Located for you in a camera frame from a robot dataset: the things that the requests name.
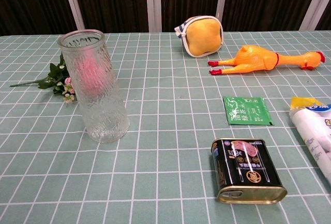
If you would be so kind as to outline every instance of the yellow rubber chicken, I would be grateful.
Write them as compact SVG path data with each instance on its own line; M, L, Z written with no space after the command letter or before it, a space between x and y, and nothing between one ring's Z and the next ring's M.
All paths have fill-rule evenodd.
M277 65L298 65L302 70L314 70L325 57L321 52L307 52L298 56L284 56L258 46L246 45L237 55L229 60L209 61L212 67L218 65L234 65L232 68L209 71L212 75L247 73L255 70L272 70Z

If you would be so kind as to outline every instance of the textured glass vase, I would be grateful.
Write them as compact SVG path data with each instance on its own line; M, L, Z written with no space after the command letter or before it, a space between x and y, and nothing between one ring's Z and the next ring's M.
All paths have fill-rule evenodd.
M98 142L118 140L129 118L112 71L104 34L79 30L59 38L71 83L89 136Z

